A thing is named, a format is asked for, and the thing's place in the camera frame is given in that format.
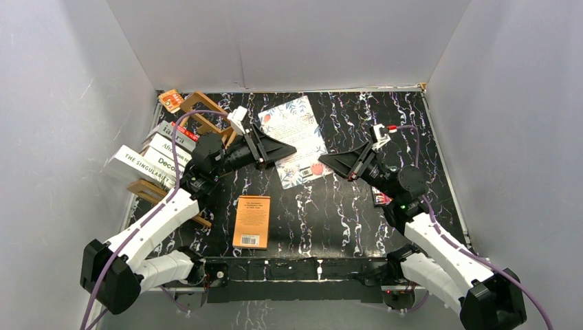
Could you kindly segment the floral patterned book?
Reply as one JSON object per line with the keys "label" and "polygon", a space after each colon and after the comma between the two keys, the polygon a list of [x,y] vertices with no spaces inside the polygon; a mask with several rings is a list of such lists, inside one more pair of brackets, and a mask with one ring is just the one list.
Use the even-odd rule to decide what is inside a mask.
{"label": "floral patterned book", "polygon": [[307,96],[262,111],[258,119],[264,133],[296,148],[294,154],[276,162],[284,189],[332,174],[319,161],[328,150]]}

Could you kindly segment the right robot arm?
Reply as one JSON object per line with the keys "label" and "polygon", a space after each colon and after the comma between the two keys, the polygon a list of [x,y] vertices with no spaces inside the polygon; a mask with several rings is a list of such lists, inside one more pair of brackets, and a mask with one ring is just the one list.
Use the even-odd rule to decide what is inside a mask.
{"label": "right robot arm", "polygon": [[411,244],[388,255],[388,278],[425,287],[454,310],[465,329],[515,329],[527,321],[519,278],[510,269],[494,271],[435,219],[424,201],[428,185],[416,166],[391,170],[370,142],[351,151],[329,153],[320,162],[349,180],[362,179],[387,195],[388,224]]}

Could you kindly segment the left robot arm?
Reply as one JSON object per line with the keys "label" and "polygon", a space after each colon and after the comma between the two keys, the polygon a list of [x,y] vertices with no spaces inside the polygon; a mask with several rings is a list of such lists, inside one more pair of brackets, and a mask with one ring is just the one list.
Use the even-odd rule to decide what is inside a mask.
{"label": "left robot arm", "polygon": [[268,136],[255,124],[229,146],[217,133],[201,135],[178,186],[123,232],[85,246],[80,285],[90,294],[87,308],[99,302],[117,315],[154,287],[173,281],[202,284],[207,275],[200,253],[184,246],[156,258],[149,254],[206,207],[221,177],[250,164],[258,170],[271,168],[295,152],[294,146]]}

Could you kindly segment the brown Decorate Furniture book box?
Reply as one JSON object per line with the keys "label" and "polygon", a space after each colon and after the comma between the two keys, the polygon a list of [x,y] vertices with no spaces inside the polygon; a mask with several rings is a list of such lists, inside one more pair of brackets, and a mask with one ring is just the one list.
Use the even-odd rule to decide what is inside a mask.
{"label": "brown Decorate Furniture book box", "polygon": [[156,165],[156,167],[163,170],[168,175],[172,175],[173,177],[177,176],[177,172],[181,175],[183,173],[183,167],[178,165],[174,159],[160,153],[154,148],[146,147],[143,151],[140,152],[140,155],[148,162]]}

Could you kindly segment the white Afternoon tea book box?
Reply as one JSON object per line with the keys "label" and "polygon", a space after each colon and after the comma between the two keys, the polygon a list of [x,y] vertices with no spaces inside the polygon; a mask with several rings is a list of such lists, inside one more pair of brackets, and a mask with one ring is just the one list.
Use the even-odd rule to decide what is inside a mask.
{"label": "white Afternoon tea book box", "polygon": [[159,133],[152,135],[145,143],[145,146],[153,147],[156,151],[159,151],[171,160],[173,160],[174,155],[176,155],[177,161],[182,167],[185,167],[191,160],[189,152],[178,144],[173,148],[173,143],[167,137]]}

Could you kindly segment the red comic treehouse book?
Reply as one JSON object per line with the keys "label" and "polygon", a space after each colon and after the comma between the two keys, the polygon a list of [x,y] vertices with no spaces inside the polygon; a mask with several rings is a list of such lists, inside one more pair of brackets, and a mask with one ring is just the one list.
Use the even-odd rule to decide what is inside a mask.
{"label": "red comic treehouse book", "polygon": [[196,135],[195,133],[189,131],[188,129],[180,126],[179,124],[176,124],[175,122],[171,122],[171,125],[173,127],[176,127],[177,130],[182,133],[183,135],[185,135],[186,137],[190,138],[192,141],[197,142],[199,139],[199,136]]}

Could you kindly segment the white palm leaf book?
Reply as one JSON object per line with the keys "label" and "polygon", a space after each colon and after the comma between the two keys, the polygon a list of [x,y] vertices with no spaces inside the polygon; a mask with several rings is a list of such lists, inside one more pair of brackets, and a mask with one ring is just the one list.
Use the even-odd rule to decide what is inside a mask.
{"label": "white palm leaf book", "polygon": [[104,165],[103,171],[130,184],[143,179],[164,191],[175,187],[175,178],[145,160],[126,145],[122,145]]}

